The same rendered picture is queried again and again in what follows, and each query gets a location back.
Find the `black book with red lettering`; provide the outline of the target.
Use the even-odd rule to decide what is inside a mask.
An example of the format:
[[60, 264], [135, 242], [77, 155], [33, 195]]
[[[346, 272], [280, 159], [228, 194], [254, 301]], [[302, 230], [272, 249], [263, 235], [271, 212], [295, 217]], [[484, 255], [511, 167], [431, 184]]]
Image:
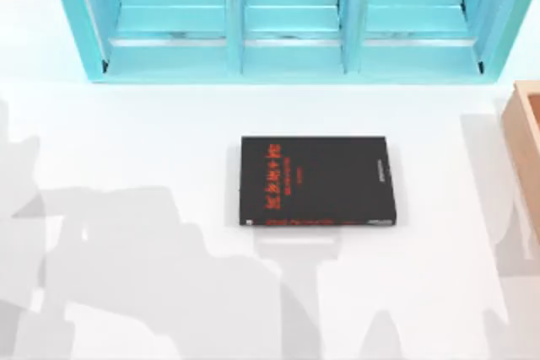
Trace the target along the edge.
[[381, 136], [244, 136], [244, 226], [393, 226], [397, 205]]

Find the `shallow salmon-coloured box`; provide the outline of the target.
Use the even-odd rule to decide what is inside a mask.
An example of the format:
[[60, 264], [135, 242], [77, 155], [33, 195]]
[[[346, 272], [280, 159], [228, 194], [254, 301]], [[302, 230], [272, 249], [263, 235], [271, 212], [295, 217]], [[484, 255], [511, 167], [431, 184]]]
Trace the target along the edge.
[[519, 80], [501, 116], [506, 145], [540, 244], [540, 80]]

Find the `light blue rack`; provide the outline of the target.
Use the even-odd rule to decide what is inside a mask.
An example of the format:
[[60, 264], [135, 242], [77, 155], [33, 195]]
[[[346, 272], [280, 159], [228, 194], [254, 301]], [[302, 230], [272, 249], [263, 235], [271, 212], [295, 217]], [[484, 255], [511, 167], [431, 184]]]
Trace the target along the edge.
[[493, 83], [532, 0], [61, 0], [94, 83]]

